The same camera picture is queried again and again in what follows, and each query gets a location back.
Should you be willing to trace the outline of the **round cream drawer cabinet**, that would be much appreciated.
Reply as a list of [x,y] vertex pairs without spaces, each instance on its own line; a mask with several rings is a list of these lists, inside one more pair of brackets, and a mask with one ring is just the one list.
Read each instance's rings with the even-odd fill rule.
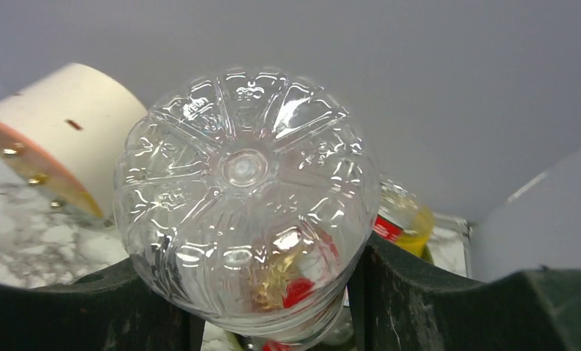
[[116,161],[146,114],[117,80],[71,63],[0,100],[0,156],[27,184],[107,218]]

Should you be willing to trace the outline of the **red label bottle red cap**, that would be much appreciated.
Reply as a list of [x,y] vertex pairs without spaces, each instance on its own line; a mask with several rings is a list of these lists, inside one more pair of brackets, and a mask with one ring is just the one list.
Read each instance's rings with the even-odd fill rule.
[[434,226],[433,212],[414,193],[381,176],[381,204],[373,227],[377,235],[422,257]]

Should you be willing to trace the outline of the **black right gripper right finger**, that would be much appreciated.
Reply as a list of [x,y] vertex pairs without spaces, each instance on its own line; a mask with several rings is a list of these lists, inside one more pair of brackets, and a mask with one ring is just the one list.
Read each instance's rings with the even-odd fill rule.
[[581,350],[581,270],[483,283],[372,235],[348,292],[359,350]]

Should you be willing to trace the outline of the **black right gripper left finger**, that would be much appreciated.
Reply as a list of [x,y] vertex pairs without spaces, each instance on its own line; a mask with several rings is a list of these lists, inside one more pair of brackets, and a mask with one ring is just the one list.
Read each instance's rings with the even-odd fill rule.
[[0,350],[199,350],[205,322],[122,260],[72,284],[0,284]]

